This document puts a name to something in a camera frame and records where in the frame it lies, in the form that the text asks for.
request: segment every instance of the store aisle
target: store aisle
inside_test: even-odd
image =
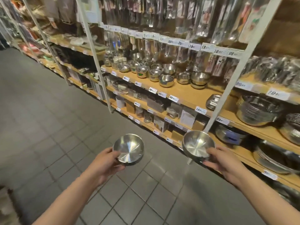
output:
[[[125,133],[145,142],[135,166],[95,192],[76,224],[264,224],[232,185],[43,68],[0,51],[0,185],[31,224]]]

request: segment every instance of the hand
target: hand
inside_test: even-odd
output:
[[[209,148],[207,153],[212,155],[212,162],[204,161],[203,164],[214,170],[220,171],[227,181],[236,187],[241,186],[241,179],[247,175],[248,169],[228,148]]]
[[[112,147],[106,148],[96,156],[85,173],[97,178],[97,186],[102,185],[107,181],[108,176],[125,169],[125,166],[120,165],[117,161],[120,154],[119,151],[113,151]]]

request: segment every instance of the aisle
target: aisle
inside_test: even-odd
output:
[[[146,154],[93,194],[76,224],[264,224],[232,185],[16,49],[0,51],[0,185],[31,224],[119,136]]]

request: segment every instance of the stacked metal bowl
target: stacked metal bowl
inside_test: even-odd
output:
[[[262,140],[253,152],[254,159],[262,166],[278,173],[300,173],[300,158],[297,154]]]
[[[244,123],[262,126],[277,120],[284,106],[276,101],[260,96],[243,96],[238,101],[236,116]]]
[[[289,114],[280,133],[290,142],[300,145],[300,114]]]

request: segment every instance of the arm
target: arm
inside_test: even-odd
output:
[[[78,219],[92,193],[108,176],[125,169],[118,166],[119,152],[107,148],[96,156],[91,165],[78,177],[33,225],[72,225]]]
[[[266,224],[300,224],[300,212],[251,173],[233,152],[225,147],[210,148],[207,152],[212,155],[214,162],[205,161],[203,164],[219,170],[229,182],[235,185]]]

